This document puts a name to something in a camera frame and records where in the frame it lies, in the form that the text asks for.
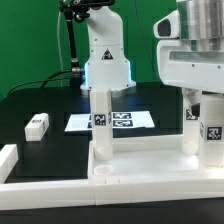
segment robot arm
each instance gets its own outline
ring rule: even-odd
[[[65,13],[70,28],[71,52],[75,46],[71,44],[74,43],[72,20],[80,23],[87,19],[90,57],[85,64],[83,95],[92,89],[105,88],[111,89],[113,96],[120,96],[133,91],[136,85],[131,80],[130,62],[124,55],[123,21],[108,7],[114,3],[115,0],[73,0],[70,5],[61,2],[61,12]]]

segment white block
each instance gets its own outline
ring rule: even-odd
[[[36,114],[25,127],[26,141],[41,141],[49,127],[48,114]]]
[[[16,145],[6,145],[0,151],[0,184],[4,184],[17,161]]]
[[[88,180],[0,185],[0,210],[95,205],[94,185]]]
[[[129,177],[107,177],[95,182],[96,205],[131,203]]]

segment small white block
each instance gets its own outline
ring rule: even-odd
[[[26,141],[41,141],[49,127],[48,114],[35,114],[25,127]]]
[[[0,151],[0,184],[4,184],[17,161],[18,153],[16,145],[6,145]]]

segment robot logo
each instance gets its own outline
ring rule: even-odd
[[[112,54],[110,53],[109,49],[107,48],[107,50],[105,51],[103,57],[102,57],[102,60],[113,60],[113,56]]]

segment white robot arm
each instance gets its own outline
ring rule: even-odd
[[[84,95],[92,89],[110,89],[113,96],[120,96],[136,86],[131,79],[130,62],[124,56],[122,19],[108,7],[114,2],[73,0],[70,5],[61,3],[61,12],[65,13],[69,26],[72,19],[76,22],[87,19],[90,58],[85,64],[85,83],[81,86]],[[72,39],[74,37],[70,37],[72,58],[76,58]]]
[[[223,6],[223,0],[177,0],[178,10],[154,26],[155,36],[163,39],[157,46],[161,80],[183,88],[191,113],[200,103],[200,122],[184,120],[183,151],[194,148],[203,167],[224,166]]]

